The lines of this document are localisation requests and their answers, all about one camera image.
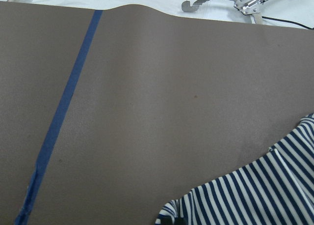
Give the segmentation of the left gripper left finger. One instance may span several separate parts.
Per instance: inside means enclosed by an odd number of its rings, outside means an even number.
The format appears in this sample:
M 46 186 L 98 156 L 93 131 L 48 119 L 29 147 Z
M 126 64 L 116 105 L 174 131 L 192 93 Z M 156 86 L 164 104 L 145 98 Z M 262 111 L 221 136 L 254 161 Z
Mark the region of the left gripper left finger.
M 169 217 L 156 219 L 155 224 L 156 225 L 169 225 Z

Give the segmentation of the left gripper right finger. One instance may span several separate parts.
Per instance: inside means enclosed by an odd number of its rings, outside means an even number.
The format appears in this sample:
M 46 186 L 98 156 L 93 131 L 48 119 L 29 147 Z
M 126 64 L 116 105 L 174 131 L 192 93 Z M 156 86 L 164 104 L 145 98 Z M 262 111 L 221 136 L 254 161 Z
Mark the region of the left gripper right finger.
M 175 218 L 174 225 L 184 225 L 184 218 Z

